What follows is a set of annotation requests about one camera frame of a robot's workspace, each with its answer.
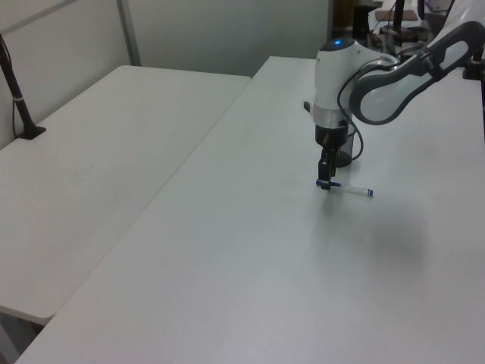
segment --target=cable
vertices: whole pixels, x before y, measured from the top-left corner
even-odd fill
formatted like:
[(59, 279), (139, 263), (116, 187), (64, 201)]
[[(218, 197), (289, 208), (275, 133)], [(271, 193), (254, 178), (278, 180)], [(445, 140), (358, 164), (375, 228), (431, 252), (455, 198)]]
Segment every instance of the cable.
[[(394, 5), (391, 7), (391, 10), (390, 10), (390, 13), (393, 12), (393, 9), (396, 8), (396, 4), (397, 4), (397, 0), (394, 2)], [(391, 24), (391, 15), (389, 14), (387, 16), (387, 29), (386, 29), (386, 48), (387, 48), (387, 41), (389, 40), (389, 27), (390, 27), (390, 24)]]
[(17, 131), (15, 131), (15, 101), (12, 100), (12, 130), (14, 131), (14, 137), (17, 139)]
[(12, 64), (12, 58), (10, 56), (10, 52), (8, 51), (8, 47), (7, 45), (5, 44), (5, 41), (3, 40), (3, 37), (2, 35), (0, 34), (0, 42), (2, 43), (2, 47), (3, 49), (7, 52), (7, 56), (8, 56), (8, 62), (10, 63), (10, 65)]
[(404, 51), (401, 51), (399, 53), (396, 53), (396, 57), (399, 57), (400, 55), (404, 55), (405, 53), (408, 53), (408, 52), (413, 52), (413, 51), (417, 51), (419, 49), (423, 48), (422, 45), (417, 45), (415, 47), (411, 47), (411, 48), (407, 48), (405, 49)]
[[(346, 119), (347, 119), (347, 122), (352, 125), (355, 129), (355, 132), (357, 133), (358, 135), (358, 139), (361, 143), (361, 148), (360, 150), (358, 151), (357, 155), (355, 157), (352, 158), (353, 161), (355, 161), (358, 157), (360, 157), (362, 155), (362, 153), (364, 152), (364, 138), (362, 137), (362, 134), (361, 134), (361, 131), (358, 129), (357, 125), (355, 125), (354, 121), (352, 120), (352, 118), (349, 116), (349, 114), (347, 114), (347, 111), (345, 111), (345, 109), (343, 108), (342, 106), (342, 103), (340, 102), (340, 97), (342, 96), (342, 93), (343, 93), (343, 90), (347, 87), (347, 85), (353, 81), (357, 76), (358, 74), (361, 72), (362, 68), (365, 67), (366, 65), (368, 65), (369, 63), (373, 62), (373, 61), (369, 61), (367, 62), (366, 64), (363, 64), (342, 86), (342, 88), (340, 89), (339, 91), (339, 94), (337, 95), (336, 97), (336, 103), (337, 105), (339, 106), (340, 108), (340, 111), (345, 115)], [(388, 71), (390, 68), (392, 67), (395, 67), (396, 65), (395, 64), (391, 64), (390, 66), (382, 66), (382, 65), (376, 65), (375, 67), (372, 67), (370, 70), (368, 70), (366, 72), (369, 73), (371, 71), (376, 71), (376, 70), (384, 70), (384, 71)]]
[[(396, 3), (397, 3), (397, 0), (394, 2), (394, 5), (391, 7), (391, 9), (387, 12), (386, 16), (384, 17), (384, 19), (388, 18), (390, 19), (391, 18), (391, 13), (393, 12), (393, 9), (395, 8), (396, 6)], [(376, 30), (377, 26), (379, 25), (379, 23), (382, 23), (381, 20), (379, 20), (376, 24), (376, 26), (373, 28), (373, 30), (371, 31), (371, 34), (374, 34), (374, 31)]]

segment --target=pen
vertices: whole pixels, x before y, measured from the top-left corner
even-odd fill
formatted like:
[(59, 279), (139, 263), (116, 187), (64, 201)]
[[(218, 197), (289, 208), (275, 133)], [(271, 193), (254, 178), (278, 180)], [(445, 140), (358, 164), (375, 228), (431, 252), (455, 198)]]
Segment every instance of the pen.
[[(317, 180), (317, 186), (321, 186), (322, 183), (322, 180)], [(374, 196), (374, 191), (369, 190), (368, 188), (350, 186), (349, 184), (339, 184), (338, 182), (330, 182), (330, 185), (332, 187), (338, 187), (342, 191), (357, 193), (359, 195), (364, 195), (367, 197)]]

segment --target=white wall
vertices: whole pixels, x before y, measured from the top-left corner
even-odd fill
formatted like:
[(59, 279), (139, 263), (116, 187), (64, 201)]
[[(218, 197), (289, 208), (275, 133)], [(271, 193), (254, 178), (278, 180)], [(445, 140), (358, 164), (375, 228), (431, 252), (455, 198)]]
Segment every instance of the white wall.
[[(115, 0), (76, 0), (4, 39), (34, 122), (130, 63)], [(0, 148), (12, 140), (11, 94), (0, 72)]]
[(329, 3), (128, 0), (143, 66), (250, 77), (270, 55), (315, 57), (331, 26)]

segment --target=white robotic arm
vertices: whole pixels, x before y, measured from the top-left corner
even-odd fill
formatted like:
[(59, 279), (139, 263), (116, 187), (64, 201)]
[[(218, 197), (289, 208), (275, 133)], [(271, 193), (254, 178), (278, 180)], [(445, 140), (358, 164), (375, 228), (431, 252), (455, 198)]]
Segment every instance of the white robotic arm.
[(317, 56), (313, 105), (305, 105), (323, 148), (318, 164), (321, 187), (330, 189), (352, 114), (366, 124), (391, 122), (417, 94), (464, 64), (484, 44), (483, 0), (456, 2), (440, 34), (403, 64), (353, 39), (326, 43)]

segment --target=white table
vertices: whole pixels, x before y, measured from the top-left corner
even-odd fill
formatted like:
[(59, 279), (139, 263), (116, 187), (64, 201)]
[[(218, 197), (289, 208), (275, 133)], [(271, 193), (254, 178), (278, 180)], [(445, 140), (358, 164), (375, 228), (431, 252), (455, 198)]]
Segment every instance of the white table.
[(480, 84), (453, 72), (315, 185), (314, 61), (270, 58), (19, 364), (485, 357)]
[(248, 77), (120, 67), (0, 152), (0, 312), (45, 324)]

